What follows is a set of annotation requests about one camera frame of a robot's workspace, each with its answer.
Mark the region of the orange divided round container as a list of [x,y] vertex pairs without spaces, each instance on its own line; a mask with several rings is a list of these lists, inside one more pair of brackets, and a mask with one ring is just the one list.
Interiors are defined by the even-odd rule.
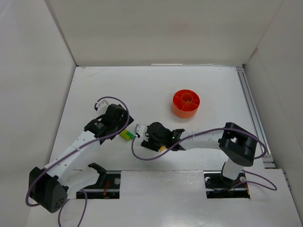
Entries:
[[192,90],[183,89],[177,91],[172,99],[172,112],[179,118],[193,117],[200,105],[200,98]]

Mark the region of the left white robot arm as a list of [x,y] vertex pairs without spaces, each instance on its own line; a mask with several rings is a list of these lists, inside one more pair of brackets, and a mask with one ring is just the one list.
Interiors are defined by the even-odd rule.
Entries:
[[29,173],[28,196],[50,213],[57,212],[69,197],[88,186],[101,186],[107,176],[105,168],[91,156],[105,140],[133,122],[121,105],[106,104],[105,111],[91,120],[80,136],[56,160]]

